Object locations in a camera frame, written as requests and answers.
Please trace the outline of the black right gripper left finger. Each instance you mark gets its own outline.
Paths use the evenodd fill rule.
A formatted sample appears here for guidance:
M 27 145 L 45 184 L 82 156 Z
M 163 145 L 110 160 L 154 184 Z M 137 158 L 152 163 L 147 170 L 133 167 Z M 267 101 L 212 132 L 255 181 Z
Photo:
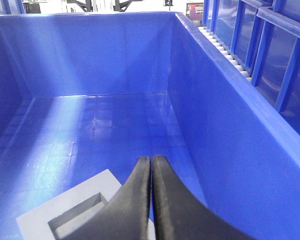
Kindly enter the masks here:
M 108 204 L 66 240 L 147 240 L 151 198 L 151 158 L 139 156 Z

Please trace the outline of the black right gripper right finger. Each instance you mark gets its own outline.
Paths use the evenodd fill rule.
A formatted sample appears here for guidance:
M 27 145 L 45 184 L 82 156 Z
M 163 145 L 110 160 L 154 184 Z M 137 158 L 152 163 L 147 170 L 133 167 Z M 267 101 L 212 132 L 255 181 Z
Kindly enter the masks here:
M 252 239 L 204 206 L 161 154 L 153 158 L 152 204 L 158 240 Z

